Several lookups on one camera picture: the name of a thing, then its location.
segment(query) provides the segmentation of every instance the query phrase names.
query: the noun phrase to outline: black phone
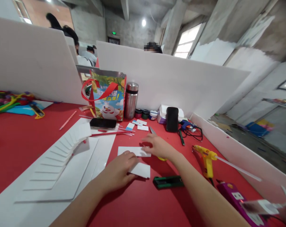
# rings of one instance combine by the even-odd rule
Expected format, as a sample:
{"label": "black phone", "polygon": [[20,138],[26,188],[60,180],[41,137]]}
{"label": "black phone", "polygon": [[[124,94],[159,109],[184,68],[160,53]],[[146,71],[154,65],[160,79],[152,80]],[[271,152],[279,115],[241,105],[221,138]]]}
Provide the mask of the black phone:
{"label": "black phone", "polygon": [[179,109],[176,107],[168,107],[166,110],[166,131],[178,132],[179,130]]}
{"label": "black phone", "polygon": [[117,121],[116,120],[110,120],[110,119],[93,118],[89,124],[92,127],[115,128]]}

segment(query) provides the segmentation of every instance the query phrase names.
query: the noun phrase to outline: paint jar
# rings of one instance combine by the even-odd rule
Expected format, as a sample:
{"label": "paint jar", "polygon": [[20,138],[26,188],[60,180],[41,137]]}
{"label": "paint jar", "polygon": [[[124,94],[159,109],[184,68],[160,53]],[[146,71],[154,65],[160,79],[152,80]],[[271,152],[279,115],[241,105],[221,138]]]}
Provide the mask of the paint jar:
{"label": "paint jar", "polygon": [[155,110],[151,110],[150,112],[149,112],[149,119],[150,120],[155,120],[155,119],[157,119],[157,116],[158,116],[158,113],[157,113],[157,111],[155,111]]}
{"label": "paint jar", "polygon": [[134,114],[136,119],[140,119],[142,117],[142,110],[136,109],[136,113]]}
{"label": "paint jar", "polygon": [[142,112],[142,119],[146,120],[149,116],[149,110],[143,110]]}

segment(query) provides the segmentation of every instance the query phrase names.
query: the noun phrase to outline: pencil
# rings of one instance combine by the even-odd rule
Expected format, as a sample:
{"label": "pencil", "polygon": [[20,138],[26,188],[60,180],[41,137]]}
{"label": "pencil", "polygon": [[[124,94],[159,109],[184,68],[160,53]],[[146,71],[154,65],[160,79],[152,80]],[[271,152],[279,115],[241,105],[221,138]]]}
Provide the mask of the pencil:
{"label": "pencil", "polygon": [[179,133],[180,133],[180,138],[181,138],[182,145],[185,146],[185,142],[184,142],[184,139],[183,139],[183,136],[182,136],[181,129],[179,129]]}
{"label": "pencil", "polygon": [[77,111],[75,111],[68,119],[67,121],[62,125],[62,127],[59,129],[59,131],[61,131],[62,128],[64,128],[64,126],[69,122],[69,120],[75,115]]}
{"label": "pencil", "polygon": [[90,112],[92,113],[93,117],[96,118],[96,115],[91,108],[90,108]]}

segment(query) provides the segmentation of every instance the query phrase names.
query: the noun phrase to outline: red straw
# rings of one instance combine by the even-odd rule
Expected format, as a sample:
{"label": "red straw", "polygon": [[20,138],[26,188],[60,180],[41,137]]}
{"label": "red straw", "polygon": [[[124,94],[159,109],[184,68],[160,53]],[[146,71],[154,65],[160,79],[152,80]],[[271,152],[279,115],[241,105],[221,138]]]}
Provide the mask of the red straw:
{"label": "red straw", "polygon": [[112,134],[122,134],[126,132],[131,132],[131,131],[121,131],[121,132],[108,132],[108,133],[100,133],[100,134],[92,134],[91,137],[93,136],[103,136],[103,135],[112,135]]}

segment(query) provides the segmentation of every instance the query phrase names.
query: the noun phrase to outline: paper staircase model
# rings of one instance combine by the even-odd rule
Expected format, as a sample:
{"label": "paper staircase model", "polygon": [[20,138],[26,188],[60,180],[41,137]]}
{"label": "paper staircase model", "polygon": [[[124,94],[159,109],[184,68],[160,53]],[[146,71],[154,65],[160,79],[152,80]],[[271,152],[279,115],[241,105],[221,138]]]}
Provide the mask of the paper staircase model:
{"label": "paper staircase model", "polygon": [[51,191],[68,165],[74,150],[78,149],[78,145],[90,135],[91,129],[89,123],[72,126],[44,153],[44,158],[25,183],[23,191]]}

